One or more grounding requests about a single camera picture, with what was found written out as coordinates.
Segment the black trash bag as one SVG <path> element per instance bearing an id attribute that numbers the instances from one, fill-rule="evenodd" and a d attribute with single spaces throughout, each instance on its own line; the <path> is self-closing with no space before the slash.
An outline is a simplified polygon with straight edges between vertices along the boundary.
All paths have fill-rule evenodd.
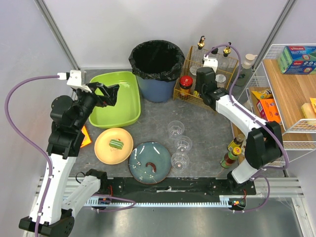
<path id="1" fill-rule="evenodd" d="M 172 42 L 150 40 L 134 47 L 128 60 L 136 76 L 171 82 L 179 78 L 185 56 Z"/>

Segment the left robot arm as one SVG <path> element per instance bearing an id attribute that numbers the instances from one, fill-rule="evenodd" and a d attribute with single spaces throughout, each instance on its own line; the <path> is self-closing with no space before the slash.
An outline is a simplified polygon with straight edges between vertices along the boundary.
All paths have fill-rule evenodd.
<path id="1" fill-rule="evenodd" d="M 107 174 L 89 170 L 84 180 L 67 197 L 64 191 L 70 171 L 79 155 L 84 139 L 82 128 L 95 107 L 114 106 L 119 85 L 105 86 L 94 82 L 76 89 L 77 100 L 70 96 L 57 97 L 51 104 L 53 120 L 45 154 L 48 156 L 44 181 L 36 206 L 19 228 L 35 236 L 67 237 L 75 217 L 86 202 L 107 184 Z"/>

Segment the beige plate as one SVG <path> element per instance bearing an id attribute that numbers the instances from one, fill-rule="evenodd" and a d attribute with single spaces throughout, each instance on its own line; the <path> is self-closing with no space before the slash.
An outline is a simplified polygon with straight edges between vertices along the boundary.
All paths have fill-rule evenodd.
<path id="1" fill-rule="evenodd" d="M 97 158 L 109 165 L 125 161 L 133 150 L 133 138 L 122 128 L 110 128 L 102 132 L 95 141 Z"/>

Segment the blue ceramic plate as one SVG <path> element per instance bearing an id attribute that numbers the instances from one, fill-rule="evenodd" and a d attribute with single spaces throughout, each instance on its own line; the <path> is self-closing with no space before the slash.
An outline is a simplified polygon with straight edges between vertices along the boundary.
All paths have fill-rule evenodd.
<path id="1" fill-rule="evenodd" d="M 158 142 L 139 144 L 128 160 L 128 167 L 135 180 L 142 184 L 154 185 L 163 181 L 171 170 L 171 155 Z"/>

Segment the small brown bottle tan cap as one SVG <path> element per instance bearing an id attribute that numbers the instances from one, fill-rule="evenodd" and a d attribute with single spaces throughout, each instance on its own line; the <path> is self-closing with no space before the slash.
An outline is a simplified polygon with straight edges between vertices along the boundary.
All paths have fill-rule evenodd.
<path id="1" fill-rule="evenodd" d="M 200 93 L 198 91 L 194 91 L 193 92 L 193 95 L 196 97 L 196 98 L 199 98 L 200 97 Z"/>

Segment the cream pump soap bottle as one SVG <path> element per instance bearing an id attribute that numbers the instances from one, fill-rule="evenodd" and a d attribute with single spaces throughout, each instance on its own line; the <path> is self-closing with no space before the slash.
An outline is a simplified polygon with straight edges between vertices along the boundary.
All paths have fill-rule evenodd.
<path id="1" fill-rule="evenodd" d="M 252 64 L 257 55 L 246 54 L 240 68 L 240 74 L 235 82 L 235 86 L 245 86 L 253 74 Z"/>

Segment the red sausage piece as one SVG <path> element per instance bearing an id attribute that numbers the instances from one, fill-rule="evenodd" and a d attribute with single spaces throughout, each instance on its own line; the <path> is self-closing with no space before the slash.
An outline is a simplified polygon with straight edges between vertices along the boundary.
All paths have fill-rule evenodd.
<path id="1" fill-rule="evenodd" d="M 152 172 L 153 172 L 153 173 L 156 173 L 157 168 L 156 168 L 156 165 L 155 165 L 154 163 L 152 163 L 152 162 L 147 162 L 147 163 L 146 163 L 146 167 L 148 167 L 148 166 L 150 166 L 150 167 L 152 168 Z"/>

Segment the blue label silver lid jar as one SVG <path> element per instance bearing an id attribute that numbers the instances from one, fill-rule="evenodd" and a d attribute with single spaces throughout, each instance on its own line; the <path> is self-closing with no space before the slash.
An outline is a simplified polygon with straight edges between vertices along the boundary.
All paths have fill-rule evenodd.
<path id="1" fill-rule="evenodd" d="M 223 74 L 217 74 L 215 77 L 215 81 L 218 87 L 224 88 L 226 84 L 226 76 Z"/>

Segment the red lid sauce jar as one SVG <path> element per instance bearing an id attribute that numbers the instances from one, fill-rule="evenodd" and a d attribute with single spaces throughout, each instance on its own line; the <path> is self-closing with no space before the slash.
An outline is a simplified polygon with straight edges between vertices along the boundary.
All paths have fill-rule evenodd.
<path id="1" fill-rule="evenodd" d="M 191 87 L 193 85 L 193 78 L 191 76 L 182 76 L 179 81 L 180 95 L 187 96 L 190 94 Z"/>

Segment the silver lid spice jar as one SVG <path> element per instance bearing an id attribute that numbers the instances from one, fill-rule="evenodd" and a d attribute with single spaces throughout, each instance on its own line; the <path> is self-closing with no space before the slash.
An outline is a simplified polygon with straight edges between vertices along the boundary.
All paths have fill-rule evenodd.
<path id="1" fill-rule="evenodd" d="M 197 69 L 199 68 L 199 66 L 191 66 L 189 71 L 193 76 L 197 75 Z"/>

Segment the black mounting base plate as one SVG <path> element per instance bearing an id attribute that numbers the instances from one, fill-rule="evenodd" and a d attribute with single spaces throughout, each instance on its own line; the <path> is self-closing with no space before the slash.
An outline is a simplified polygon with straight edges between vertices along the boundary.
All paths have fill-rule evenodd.
<path id="1" fill-rule="evenodd" d="M 143 184 L 132 177 L 114 177 L 108 178 L 107 181 L 101 182 L 100 193 L 127 195 L 136 192 L 200 192 L 210 193 L 212 195 L 255 195 L 255 184 L 252 181 L 247 181 L 244 184 L 233 186 L 226 178 L 214 177 L 167 177 L 159 183 Z"/>

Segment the glass oil bottle gold spout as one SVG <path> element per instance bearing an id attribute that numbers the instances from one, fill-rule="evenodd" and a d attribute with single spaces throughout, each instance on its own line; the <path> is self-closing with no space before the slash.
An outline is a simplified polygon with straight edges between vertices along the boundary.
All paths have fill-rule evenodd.
<path id="1" fill-rule="evenodd" d="M 223 49 L 222 59 L 221 59 L 221 68 L 223 71 L 229 71 L 230 59 L 229 55 L 231 53 L 231 42 L 228 42 L 228 46 Z"/>

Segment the green red sauce bottle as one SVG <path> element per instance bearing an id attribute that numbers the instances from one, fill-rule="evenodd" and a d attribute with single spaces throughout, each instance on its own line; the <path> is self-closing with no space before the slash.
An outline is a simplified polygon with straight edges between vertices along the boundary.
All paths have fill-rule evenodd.
<path id="1" fill-rule="evenodd" d="M 229 168 L 237 159 L 238 156 L 241 154 L 240 147 L 234 147 L 231 151 L 228 151 L 223 158 L 220 160 L 220 165 L 223 168 Z"/>

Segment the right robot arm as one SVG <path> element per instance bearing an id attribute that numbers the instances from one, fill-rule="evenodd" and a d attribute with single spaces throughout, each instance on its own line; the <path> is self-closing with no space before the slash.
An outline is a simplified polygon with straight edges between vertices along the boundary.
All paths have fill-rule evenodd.
<path id="1" fill-rule="evenodd" d="M 197 70 L 198 92 L 204 104 L 225 116 L 245 135 L 245 159 L 227 175 L 227 188 L 240 189 L 261 168 L 286 157 L 281 127 L 278 122 L 267 122 L 247 110 L 228 91 L 218 87 L 211 67 Z"/>

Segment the orange purple box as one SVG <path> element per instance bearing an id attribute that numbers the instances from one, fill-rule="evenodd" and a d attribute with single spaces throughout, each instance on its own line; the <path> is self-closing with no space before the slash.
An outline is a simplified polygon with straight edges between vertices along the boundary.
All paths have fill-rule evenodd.
<path id="1" fill-rule="evenodd" d="M 276 121 L 281 124 L 281 118 L 274 99 L 259 100 L 256 107 L 262 119 L 268 122 Z"/>

